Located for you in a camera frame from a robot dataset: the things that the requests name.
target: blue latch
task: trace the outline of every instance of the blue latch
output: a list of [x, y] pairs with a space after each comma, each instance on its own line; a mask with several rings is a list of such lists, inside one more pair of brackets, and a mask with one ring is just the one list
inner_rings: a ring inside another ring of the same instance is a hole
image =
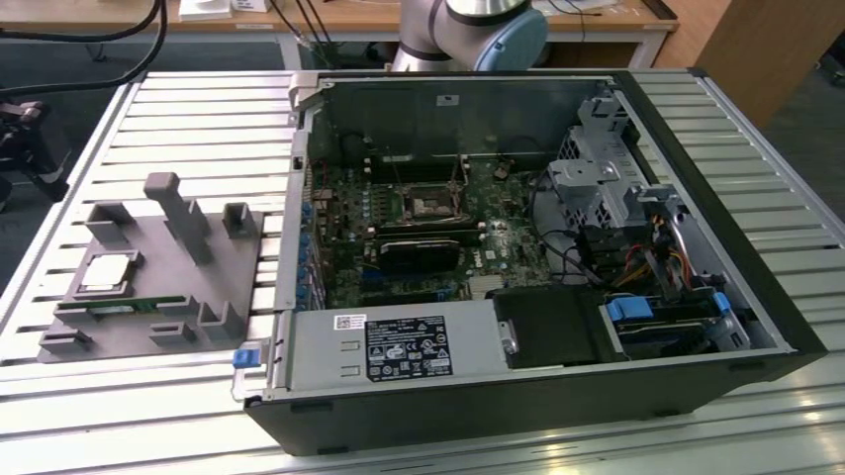
[[717, 292], [713, 294], [713, 301], [715, 302], [715, 306], [718, 307], [718, 312], [725, 315], [730, 313], [730, 301], [727, 300], [727, 296]]
[[629, 319], [650, 319], [654, 317], [646, 297], [619, 297], [606, 305], [610, 320], [619, 322]]
[[258, 368], [262, 366], [262, 350], [236, 349], [232, 357], [232, 366], [235, 369]]

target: table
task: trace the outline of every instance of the table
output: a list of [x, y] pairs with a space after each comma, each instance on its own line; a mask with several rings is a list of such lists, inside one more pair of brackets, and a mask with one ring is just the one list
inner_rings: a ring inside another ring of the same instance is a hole
[[[709, 475], [821, 472], [845, 462], [845, 230], [713, 81], [683, 70], [635, 77], [830, 350], [783, 379], [738, 389], [686, 416], [296, 458], [231, 399], [231, 351], [35, 362], [91, 238], [80, 219], [92, 203], [109, 200], [129, 200], [136, 216], [156, 213], [141, 190], [151, 171], [176, 171], [183, 195], [207, 212], [246, 201], [268, 213], [248, 337], [271, 334], [290, 77], [152, 72], [119, 88], [68, 178], [68, 197], [52, 207], [0, 299], [4, 473]], [[669, 182], [646, 143], [641, 150]], [[263, 376], [251, 370], [251, 388], [264, 385]]]
[[[0, 3], [0, 24], [8, 29], [91, 33], [113, 31], [137, 23], [149, 10], [151, 0], [75, 0], [72, 15], [65, 0], [4, 0]], [[314, 1], [323, 23], [336, 42], [396, 42], [399, 40], [399, 1], [372, 3], [367, 0]], [[286, 69], [302, 69], [302, 52], [296, 38], [278, 15], [234, 12], [224, 20], [179, 22], [179, 0], [169, 0], [169, 42], [184, 43], [276, 43]], [[283, 11], [294, 25], [307, 32], [307, 24], [296, 3], [284, 2]], [[630, 67], [650, 67], [677, 21], [661, 20], [642, 0], [622, 0], [621, 5], [602, 9], [601, 17], [585, 17], [583, 40], [587, 43], [631, 43], [637, 49]], [[549, 42], [579, 43], [581, 19], [573, 15], [549, 17]], [[152, 33], [125, 39], [147, 43]]]

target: metal bracket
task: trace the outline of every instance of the metal bracket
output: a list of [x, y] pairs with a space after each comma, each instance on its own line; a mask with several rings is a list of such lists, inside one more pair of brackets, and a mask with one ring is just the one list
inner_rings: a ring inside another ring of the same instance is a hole
[[291, 85], [288, 86], [291, 110], [300, 111], [320, 102], [319, 92], [322, 89], [318, 72], [298, 72], [294, 74], [291, 76]]

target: warning label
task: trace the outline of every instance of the warning label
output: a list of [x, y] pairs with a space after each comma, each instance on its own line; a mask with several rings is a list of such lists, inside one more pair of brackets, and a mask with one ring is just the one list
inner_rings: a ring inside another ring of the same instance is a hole
[[443, 316], [367, 322], [367, 377], [396, 381], [451, 374]]

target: metal slatted surface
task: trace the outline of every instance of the metal slatted surface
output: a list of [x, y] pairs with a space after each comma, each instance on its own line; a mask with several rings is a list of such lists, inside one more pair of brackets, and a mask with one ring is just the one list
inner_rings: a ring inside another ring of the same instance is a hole
[[[88, 158], [89, 172], [1, 335], [0, 472], [711, 474], [842, 463], [840, 238], [796, 191], [783, 166], [763, 159], [759, 146], [729, 127], [731, 118], [695, 78], [675, 71], [638, 73], [638, 79], [832, 349], [826, 358], [779, 381], [741, 388], [693, 415], [312, 458], [284, 455], [240, 413], [228, 394], [230, 351], [35, 363], [55, 299], [89, 239], [79, 223], [101, 200], [128, 200], [137, 215], [157, 213], [140, 193], [155, 170], [181, 174], [183, 193], [199, 199], [203, 210], [216, 211], [236, 199], [270, 214], [250, 337], [271, 331], [272, 285], [284, 265], [276, 256], [290, 167], [288, 76], [151, 74], [129, 92], [104, 146]], [[255, 370], [248, 381], [259, 387], [263, 376]]]

